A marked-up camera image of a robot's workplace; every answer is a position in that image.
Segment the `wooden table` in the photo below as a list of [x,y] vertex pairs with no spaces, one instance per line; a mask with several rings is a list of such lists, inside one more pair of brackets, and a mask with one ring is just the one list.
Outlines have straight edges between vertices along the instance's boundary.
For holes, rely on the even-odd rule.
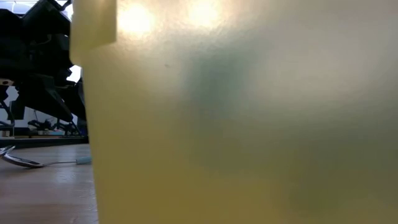
[[[74,161],[90,155],[88,145],[15,150],[37,162]],[[0,161],[0,223],[97,223],[91,165],[59,164],[24,169]]]

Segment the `translucent plastic cup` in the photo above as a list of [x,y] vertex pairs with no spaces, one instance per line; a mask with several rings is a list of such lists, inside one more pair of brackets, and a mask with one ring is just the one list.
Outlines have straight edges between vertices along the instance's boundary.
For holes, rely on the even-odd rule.
[[398,223],[398,2],[74,1],[99,222]]

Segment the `black machine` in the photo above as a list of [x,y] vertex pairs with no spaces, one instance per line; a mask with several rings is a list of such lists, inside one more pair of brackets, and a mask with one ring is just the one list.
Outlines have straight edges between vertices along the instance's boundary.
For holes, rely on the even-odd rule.
[[62,11],[70,4],[39,0],[24,15],[0,9],[0,104],[7,113],[6,90],[15,86],[18,105],[67,122],[72,113],[86,119],[82,80],[67,80],[70,21]]

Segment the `wooden floor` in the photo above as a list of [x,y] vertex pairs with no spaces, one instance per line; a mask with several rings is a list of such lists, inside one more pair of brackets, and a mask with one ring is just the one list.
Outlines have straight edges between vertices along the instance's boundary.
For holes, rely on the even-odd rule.
[[[89,156],[88,145],[18,149],[37,162],[74,161]],[[97,223],[91,165],[59,164],[24,169],[0,160],[0,223]]]

